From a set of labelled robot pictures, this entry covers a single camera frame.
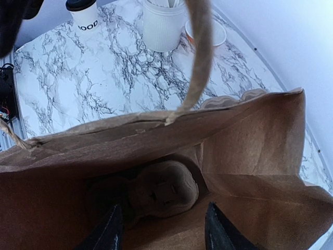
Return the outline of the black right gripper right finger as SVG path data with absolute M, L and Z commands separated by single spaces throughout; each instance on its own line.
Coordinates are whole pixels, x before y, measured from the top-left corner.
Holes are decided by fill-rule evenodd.
M 239 232 L 213 202 L 208 205 L 204 233 L 205 246 L 209 250 L 258 249 Z

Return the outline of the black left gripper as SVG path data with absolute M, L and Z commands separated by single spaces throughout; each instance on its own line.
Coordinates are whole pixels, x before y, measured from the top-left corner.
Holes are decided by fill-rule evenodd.
M 13 49 L 22 21 L 34 18 L 42 4 L 43 0 L 1 0 L 1 57 Z

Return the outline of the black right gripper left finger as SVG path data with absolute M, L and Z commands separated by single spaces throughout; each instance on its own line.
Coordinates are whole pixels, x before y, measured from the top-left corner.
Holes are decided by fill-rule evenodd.
M 123 240 L 123 218 L 119 205 L 113 206 L 98 226 L 76 248 L 83 250 L 120 250 Z

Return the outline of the white paper cup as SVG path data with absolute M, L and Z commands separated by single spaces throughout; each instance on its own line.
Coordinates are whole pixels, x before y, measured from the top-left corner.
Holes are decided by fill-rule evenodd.
M 95 31 L 100 24 L 97 3 L 94 2 L 90 6 L 82 10 L 69 11 L 75 24 L 83 33 L 91 33 Z

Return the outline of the brown paper bag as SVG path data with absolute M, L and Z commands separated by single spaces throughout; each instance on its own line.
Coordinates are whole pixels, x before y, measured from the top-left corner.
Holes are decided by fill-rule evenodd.
M 183 163 L 198 184 L 193 207 L 124 226 L 122 249 L 206 249 L 210 202 L 258 249 L 308 249 L 332 225 L 332 196 L 299 177 L 305 92 L 267 93 L 193 110 L 212 66 L 209 1 L 186 1 L 195 38 L 190 85 L 172 111 L 138 112 L 22 140 L 1 153 L 1 249 L 77 249 L 100 224 L 86 208 L 92 185 L 134 179 L 147 166 Z

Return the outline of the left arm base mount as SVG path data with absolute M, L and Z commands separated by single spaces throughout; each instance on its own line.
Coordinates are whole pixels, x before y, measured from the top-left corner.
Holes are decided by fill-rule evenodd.
M 13 71 L 13 64 L 5 63 L 1 67 L 1 119 L 5 122 L 10 122 L 17 115 Z

